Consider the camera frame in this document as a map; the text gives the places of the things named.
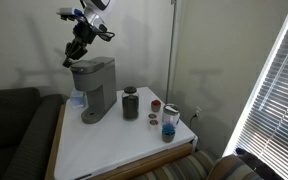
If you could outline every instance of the single-serve coffee machine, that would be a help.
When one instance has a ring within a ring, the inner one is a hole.
[[[79,61],[71,66],[75,88],[85,91],[88,108],[82,113],[86,124],[102,119],[116,102],[115,60],[97,57]]]

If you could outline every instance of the window blinds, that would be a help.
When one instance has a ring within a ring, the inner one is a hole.
[[[264,78],[235,148],[253,153],[288,179],[288,29]]]

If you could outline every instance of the dark canister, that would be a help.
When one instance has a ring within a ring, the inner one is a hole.
[[[123,116],[125,119],[134,120],[138,117],[139,95],[135,87],[127,87],[122,93]]]

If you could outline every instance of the dark gray couch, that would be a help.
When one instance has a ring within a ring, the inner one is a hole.
[[[44,179],[61,104],[36,88],[0,90],[0,179]]]

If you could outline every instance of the window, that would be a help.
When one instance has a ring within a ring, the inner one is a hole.
[[[223,156],[237,147],[288,179],[288,16]]]

